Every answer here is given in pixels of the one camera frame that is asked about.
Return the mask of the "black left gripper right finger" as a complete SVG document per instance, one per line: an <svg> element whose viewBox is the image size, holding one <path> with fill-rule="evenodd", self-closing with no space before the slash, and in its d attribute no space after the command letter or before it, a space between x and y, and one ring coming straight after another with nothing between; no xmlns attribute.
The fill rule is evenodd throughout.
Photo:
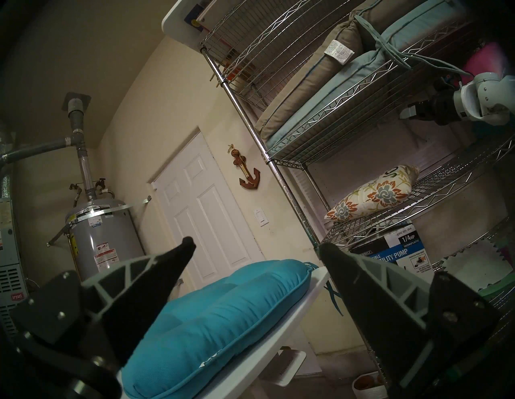
<svg viewBox="0 0 515 399"><path fill-rule="evenodd" d="M331 243L320 245L319 257L390 387L437 386L484 346L500 320L498 309L446 271L429 283Z"/></svg>

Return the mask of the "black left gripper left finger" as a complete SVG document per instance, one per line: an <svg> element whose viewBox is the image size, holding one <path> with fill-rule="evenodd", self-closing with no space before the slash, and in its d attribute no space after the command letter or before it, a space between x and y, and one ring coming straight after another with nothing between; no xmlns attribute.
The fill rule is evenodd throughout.
<svg viewBox="0 0 515 399"><path fill-rule="evenodd" d="M43 358L99 357L125 365L195 249L187 236L167 252L116 263L83 282L73 270L58 274L11 311L18 329L13 345Z"/></svg>

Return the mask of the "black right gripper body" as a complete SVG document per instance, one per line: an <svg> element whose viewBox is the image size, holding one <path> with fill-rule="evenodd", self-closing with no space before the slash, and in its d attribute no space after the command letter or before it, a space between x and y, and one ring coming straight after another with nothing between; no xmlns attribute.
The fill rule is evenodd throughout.
<svg viewBox="0 0 515 399"><path fill-rule="evenodd" d="M445 90L430 99L418 103L418 120L434 121L439 126L460 121L456 110L454 94L456 91Z"/></svg>

